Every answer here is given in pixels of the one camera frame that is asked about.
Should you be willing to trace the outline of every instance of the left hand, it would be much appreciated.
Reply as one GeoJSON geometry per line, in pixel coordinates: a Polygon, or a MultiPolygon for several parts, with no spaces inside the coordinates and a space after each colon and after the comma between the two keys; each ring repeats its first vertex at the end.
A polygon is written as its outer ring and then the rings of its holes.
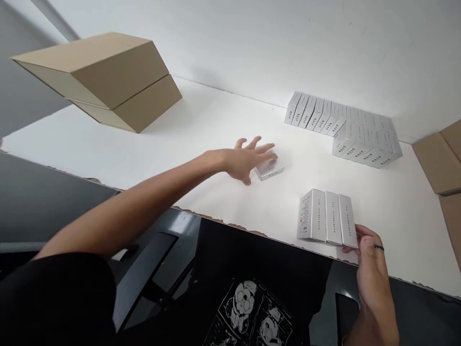
{"type": "Polygon", "coordinates": [[[263,161],[278,159],[275,153],[267,152],[275,147],[275,144],[265,144],[256,148],[259,140],[261,140],[261,136],[253,138],[250,144],[242,148],[246,138],[240,138],[234,149],[213,150],[210,153],[219,156],[223,171],[227,172],[232,178],[241,180],[245,185],[250,185],[250,171],[254,167],[263,161]]]}

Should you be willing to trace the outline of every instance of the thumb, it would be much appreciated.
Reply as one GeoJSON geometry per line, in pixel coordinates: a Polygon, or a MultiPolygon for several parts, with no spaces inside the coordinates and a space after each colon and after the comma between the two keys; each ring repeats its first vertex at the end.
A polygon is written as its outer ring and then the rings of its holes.
{"type": "Polygon", "coordinates": [[[375,241],[369,235],[364,235],[360,239],[360,266],[364,270],[377,270],[375,241]]]}
{"type": "Polygon", "coordinates": [[[248,177],[246,177],[246,178],[243,178],[243,179],[242,179],[242,182],[243,182],[245,185],[247,185],[247,186],[251,185],[250,176],[248,176],[248,177]]]}

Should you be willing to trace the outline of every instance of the stacked cardboard boxes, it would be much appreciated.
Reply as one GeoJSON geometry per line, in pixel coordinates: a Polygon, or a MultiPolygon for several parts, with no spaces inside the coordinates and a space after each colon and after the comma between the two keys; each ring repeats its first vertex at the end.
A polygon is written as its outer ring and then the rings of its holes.
{"type": "Polygon", "coordinates": [[[394,124],[382,115],[296,91],[285,123],[334,137],[332,154],[343,159],[383,168],[402,157],[394,124]]]}
{"type": "Polygon", "coordinates": [[[154,43],[108,33],[12,57],[101,124],[141,132],[181,99],[154,43]]]}
{"type": "Polygon", "coordinates": [[[413,144],[426,177],[440,197],[443,216],[461,268],[461,120],[413,144]]]}

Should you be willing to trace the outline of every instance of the white wall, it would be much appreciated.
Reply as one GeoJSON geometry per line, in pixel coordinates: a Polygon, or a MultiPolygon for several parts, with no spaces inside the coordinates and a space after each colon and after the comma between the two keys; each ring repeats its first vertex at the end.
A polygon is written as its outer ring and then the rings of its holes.
{"type": "Polygon", "coordinates": [[[50,2],[80,37],[152,39],[173,75],[283,107],[312,93],[393,117],[405,142],[461,117],[458,0],[50,2]]]}

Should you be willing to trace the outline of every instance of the stack of white boxes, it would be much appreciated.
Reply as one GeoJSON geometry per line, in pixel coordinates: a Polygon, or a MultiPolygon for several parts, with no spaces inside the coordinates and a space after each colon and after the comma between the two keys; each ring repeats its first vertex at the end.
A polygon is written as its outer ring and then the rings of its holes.
{"type": "Polygon", "coordinates": [[[334,137],[333,155],[374,168],[402,157],[394,124],[382,115],[296,91],[285,123],[334,137]]]}
{"type": "Polygon", "coordinates": [[[312,189],[299,203],[298,239],[357,248],[350,197],[312,189]]]}

